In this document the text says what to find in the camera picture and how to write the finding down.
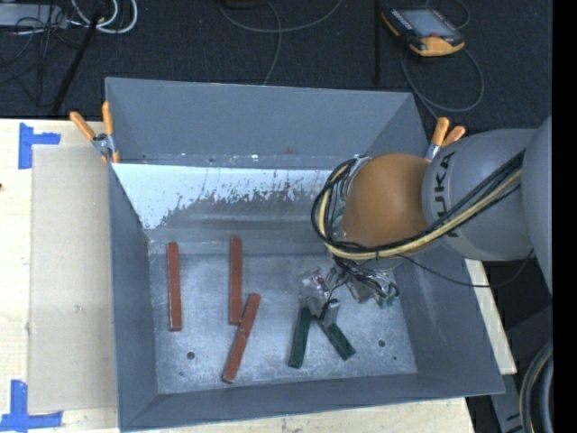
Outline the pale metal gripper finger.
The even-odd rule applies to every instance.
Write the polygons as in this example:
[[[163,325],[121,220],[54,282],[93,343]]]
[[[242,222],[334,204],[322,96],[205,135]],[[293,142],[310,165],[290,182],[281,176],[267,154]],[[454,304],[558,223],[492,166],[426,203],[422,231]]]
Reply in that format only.
[[[340,308],[339,299],[330,299],[323,306],[320,314],[320,324],[323,327],[330,327],[336,323]]]
[[[301,281],[299,301],[310,311],[322,311],[327,302],[327,287],[321,270],[311,270]]]

